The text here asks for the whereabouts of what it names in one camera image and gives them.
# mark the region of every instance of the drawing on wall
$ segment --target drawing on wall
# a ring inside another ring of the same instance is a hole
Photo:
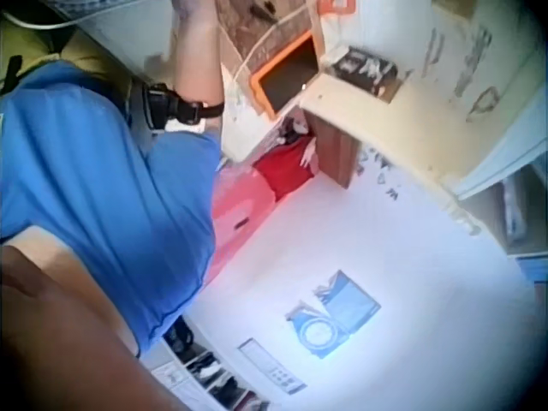
[[[348,333],[336,320],[302,301],[285,318],[293,323],[299,342],[320,359],[348,340]]]
[[[432,58],[432,53],[434,52],[434,46],[438,41],[438,47],[436,49],[436,54]],[[440,34],[438,39],[438,30],[436,28],[432,29],[432,34],[430,37],[430,43],[428,44],[428,49],[426,50],[425,61],[422,68],[422,78],[424,79],[428,75],[428,70],[430,67],[435,66],[439,63],[439,60],[444,52],[445,47],[445,34]]]
[[[484,90],[474,102],[466,117],[466,122],[473,122],[484,114],[491,113],[498,106],[500,99],[501,95],[496,87],[491,86]]]
[[[474,38],[474,45],[470,54],[464,58],[464,70],[461,72],[459,81],[453,92],[456,97],[462,97],[468,86],[472,83],[472,79],[481,61],[485,58],[485,54],[491,45],[492,35],[486,27],[479,26],[478,33]]]
[[[350,334],[357,332],[380,309],[380,304],[340,270],[326,287],[317,287],[314,295],[325,311]]]
[[[358,164],[356,165],[357,176],[362,176],[366,172],[366,167],[368,166],[368,163],[375,164],[378,167],[377,184],[379,186],[390,183],[389,176],[394,167],[392,162],[388,158],[383,156],[380,152],[377,152],[374,148],[364,145],[361,148],[360,154],[358,156]],[[386,195],[388,195],[394,201],[397,201],[400,195],[396,188],[392,187],[385,192]]]

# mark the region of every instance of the wooden board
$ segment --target wooden board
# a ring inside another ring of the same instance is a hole
[[[313,114],[305,112],[305,116],[317,137],[319,169],[341,187],[350,187],[361,143]]]

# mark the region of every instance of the blue shirt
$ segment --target blue shirt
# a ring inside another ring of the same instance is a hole
[[[144,156],[101,87],[49,63],[0,101],[1,238],[36,225],[64,241],[144,352],[202,285],[220,147],[167,133]]]

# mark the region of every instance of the orange frame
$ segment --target orange frame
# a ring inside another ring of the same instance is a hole
[[[285,49],[280,51],[274,58],[272,58],[267,64],[265,64],[257,73],[253,74],[250,79],[250,86],[253,91],[255,101],[265,109],[266,114],[268,117],[274,121],[279,117],[279,114],[274,111],[272,108],[272,105],[270,101],[268,101],[268,98],[266,97],[265,90],[263,90],[263,87],[260,85],[260,81],[265,75],[270,73],[270,71],[276,67],[279,63],[281,63],[289,54],[291,54],[293,51],[298,49],[303,43],[308,41],[309,39],[312,39],[313,45],[314,45],[314,51],[316,52],[316,56],[318,57],[318,46],[316,45],[316,40],[312,35],[312,30],[306,31],[304,34],[302,34],[297,40],[294,40],[293,43],[289,44]],[[307,83],[307,86],[316,78],[314,76],[310,81]]]

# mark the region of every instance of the cable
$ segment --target cable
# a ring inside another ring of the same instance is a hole
[[[32,24],[27,23],[26,21],[19,20],[14,15],[8,13],[7,11],[3,11],[2,15],[5,17],[6,20],[11,21],[13,24],[19,27],[23,28],[30,28],[31,30],[56,30],[58,28],[65,28],[65,27],[71,27],[75,26],[76,24],[80,24],[83,21],[92,19],[93,17],[97,17],[98,15],[102,15],[104,13],[110,13],[111,11],[115,11],[118,9],[123,9],[128,6],[135,6],[138,3],[143,3],[149,0],[134,0],[133,2],[129,3],[123,3],[123,4],[117,4],[115,6],[109,7],[107,9],[101,9],[97,10],[90,15],[83,15],[82,17],[79,17],[77,19],[73,19],[70,21],[65,21],[63,23],[57,23],[57,24]]]

